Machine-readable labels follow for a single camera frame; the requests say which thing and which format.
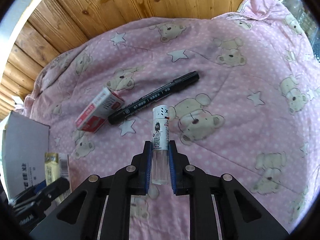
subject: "white star print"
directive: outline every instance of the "white star print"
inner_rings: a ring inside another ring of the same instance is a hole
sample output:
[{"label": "white star print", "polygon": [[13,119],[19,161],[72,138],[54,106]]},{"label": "white star print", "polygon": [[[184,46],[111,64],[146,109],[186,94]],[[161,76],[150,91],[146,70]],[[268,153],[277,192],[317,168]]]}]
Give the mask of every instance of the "white star print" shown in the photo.
[{"label": "white star print", "polygon": [[251,92],[251,95],[248,95],[247,98],[253,101],[254,106],[259,106],[259,105],[263,106],[264,102],[260,100],[260,95],[261,95],[261,91],[258,91],[257,93]]},{"label": "white star print", "polygon": [[305,142],[303,146],[300,147],[300,151],[303,152],[304,156],[308,155],[308,146],[309,146],[309,143]]},{"label": "white star print", "polygon": [[172,56],[172,62],[176,62],[180,58],[188,58],[187,55],[184,54],[185,51],[186,51],[185,49],[175,50],[167,53],[167,55]]},{"label": "white star print", "polygon": [[124,35],[125,33],[116,33],[116,35],[111,39],[111,41],[113,41],[113,45],[116,45],[119,42],[125,42],[125,39],[123,38]]},{"label": "white star print", "polygon": [[56,147],[60,146],[60,139],[61,139],[61,137],[57,137],[54,139],[54,141],[56,143]]},{"label": "white star print", "polygon": [[121,136],[124,136],[126,133],[136,133],[136,131],[131,127],[136,120],[124,120],[121,125],[119,125],[119,129],[121,129]]},{"label": "white star print", "polygon": [[308,89],[309,90],[308,90],[307,94],[310,96],[310,101],[311,101],[313,98],[316,98],[316,97],[315,97],[313,90],[310,88],[308,88]]}]

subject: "barcode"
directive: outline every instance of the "barcode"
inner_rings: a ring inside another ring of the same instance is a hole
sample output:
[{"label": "barcode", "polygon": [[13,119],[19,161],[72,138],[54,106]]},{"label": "barcode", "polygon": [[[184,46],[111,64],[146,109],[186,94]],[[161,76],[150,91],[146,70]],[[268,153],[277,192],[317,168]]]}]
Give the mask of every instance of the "barcode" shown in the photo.
[{"label": "barcode", "polygon": [[68,160],[60,159],[60,177],[69,179]]},{"label": "barcode", "polygon": [[160,137],[155,137],[155,142],[153,147],[159,146],[160,145]]}]

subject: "white label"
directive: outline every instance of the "white label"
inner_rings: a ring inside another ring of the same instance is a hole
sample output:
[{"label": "white label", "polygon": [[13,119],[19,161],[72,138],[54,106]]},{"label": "white label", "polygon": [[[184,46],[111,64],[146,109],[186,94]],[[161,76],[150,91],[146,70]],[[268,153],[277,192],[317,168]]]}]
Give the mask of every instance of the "white label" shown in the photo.
[{"label": "white label", "polygon": [[169,150],[168,119],[157,118],[153,120],[152,149]]}]

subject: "glue stick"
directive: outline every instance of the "glue stick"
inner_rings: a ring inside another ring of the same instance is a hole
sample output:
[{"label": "glue stick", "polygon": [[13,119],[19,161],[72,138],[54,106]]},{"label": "glue stick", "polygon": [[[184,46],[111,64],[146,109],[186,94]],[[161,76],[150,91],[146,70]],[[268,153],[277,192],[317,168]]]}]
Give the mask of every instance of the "glue stick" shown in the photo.
[{"label": "glue stick", "polygon": [[169,113],[165,105],[153,108],[151,182],[169,184]]}]

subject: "black metal bracket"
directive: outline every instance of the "black metal bracket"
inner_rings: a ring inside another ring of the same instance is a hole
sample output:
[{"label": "black metal bracket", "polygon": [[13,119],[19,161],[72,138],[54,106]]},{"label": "black metal bracket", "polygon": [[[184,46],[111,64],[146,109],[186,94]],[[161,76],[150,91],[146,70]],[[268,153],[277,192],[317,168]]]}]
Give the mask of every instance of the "black metal bracket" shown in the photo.
[{"label": "black metal bracket", "polygon": [[[30,235],[35,240],[94,240],[108,196],[101,240],[128,240],[131,195],[148,192],[151,142],[130,166],[114,175],[91,175],[69,195]],[[217,204],[223,240],[284,240],[288,233],[274,217],[230,174],[216,177],[189,164],[186,155],[169,143],[172,188],[176,195],[190,195],[190,239],[218,240],[212,195]]]}]

